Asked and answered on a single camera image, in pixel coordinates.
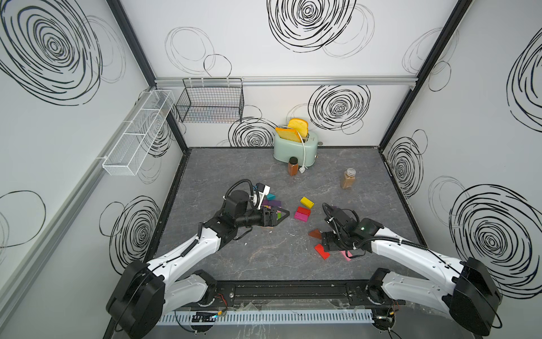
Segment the pink block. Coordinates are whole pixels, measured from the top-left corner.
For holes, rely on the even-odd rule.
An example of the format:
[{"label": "pink block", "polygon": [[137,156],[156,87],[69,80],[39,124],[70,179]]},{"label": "pink block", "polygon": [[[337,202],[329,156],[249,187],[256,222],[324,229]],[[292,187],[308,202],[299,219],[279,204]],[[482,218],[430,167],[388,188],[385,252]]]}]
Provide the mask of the pink block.
[{"label": "pink block", "polygon": [[301,221],[307,222],[307,220],[308,220],[308,215],[303,214],[303,213],[299,213],[299,212],[295,212],[294,218],[296,218],[297,220],[301,220]]},{"label": "pink block", "polygon": [[346,256],[346,254],[344,253],[345,251],[339,251],[339,252],[340,252],[340,254],[343,255],[343,257],[346,259],[346,261],[352,260],[352,259],[350,259],[349,257]]}]

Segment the mint green toaster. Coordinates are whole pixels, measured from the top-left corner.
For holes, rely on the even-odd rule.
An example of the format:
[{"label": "mint green toaster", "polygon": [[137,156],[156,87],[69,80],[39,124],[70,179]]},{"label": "mint green toaster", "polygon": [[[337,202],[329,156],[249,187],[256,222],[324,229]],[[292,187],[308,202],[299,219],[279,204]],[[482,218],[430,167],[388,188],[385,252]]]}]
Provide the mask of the mint green toaster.
[{"label": "mint green toaster", "polygon": [[[278,161],[288,162],[291,157],[298,159],[299,166],[303,165],[303,145],[301,143],[282,139],[276,132],[274,134],[274,152],[273,156]],[[309,132],[307,141],[305,141],[305,166],[309,167],[314,164],[318,148],[318,135],[314,132]]]}]

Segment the marble surface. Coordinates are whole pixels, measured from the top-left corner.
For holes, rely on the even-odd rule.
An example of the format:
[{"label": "marble surface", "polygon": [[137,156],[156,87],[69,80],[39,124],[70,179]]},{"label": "marble surface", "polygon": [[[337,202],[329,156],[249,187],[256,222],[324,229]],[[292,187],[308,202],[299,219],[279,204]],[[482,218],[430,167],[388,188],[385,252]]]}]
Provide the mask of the marble surface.
[{"label": "marble surface", "polygon": [[[339,180],[348,167],[356,169],[352,189],[343,190]],[[232,241],[203,259],[190,271],[203,269],[218,280],[369,279],[379,267],[399,274],[415,272],[385,257],[367,253],[347,262],[339,252],[327,260],[315,251],[318,239],[307,234],[331,229],[324,221],[322,203],[355,210],[409,240],[417,242],[384,163],[376,149],[319,149],[318,158],[305,173],[290,177],[287,164],[273,158],[272,149],[193,149],[157,255],[180,245],[197,232],[200,221],[212,217],[225,191],[248,178],[262,182],[291,212],[274,228],[254,227],[239,241]],[[307,222],[293,218],[300,200],[314,202]]]}]

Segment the white wire basket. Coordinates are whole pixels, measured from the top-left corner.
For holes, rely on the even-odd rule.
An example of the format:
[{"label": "white wire basket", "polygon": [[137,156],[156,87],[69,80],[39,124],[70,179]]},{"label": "white wire basket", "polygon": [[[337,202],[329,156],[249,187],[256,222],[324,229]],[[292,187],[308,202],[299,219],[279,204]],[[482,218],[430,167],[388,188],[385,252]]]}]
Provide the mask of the white wire basket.
[{"label": "white wire basket", "polygon": [[110,175],[136,175],[174,104],[172,91],[152,91],[102,167]]}]

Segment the wire basket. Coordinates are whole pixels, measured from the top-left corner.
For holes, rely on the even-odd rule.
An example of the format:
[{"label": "wire basket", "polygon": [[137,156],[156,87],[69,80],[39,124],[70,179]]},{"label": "wire basket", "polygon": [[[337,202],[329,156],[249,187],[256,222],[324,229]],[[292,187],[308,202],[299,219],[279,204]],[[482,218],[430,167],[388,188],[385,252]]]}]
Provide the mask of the wire basket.
[{"label": "wire basket", "polygon": [[171,91],[151,91],[102,167],[110,175],[136,175],[174,103]]},{"label": "wire basket", "polygon": [[183,123],[234,123],[243,117],[241,79],[183,79],[177,102]]}]

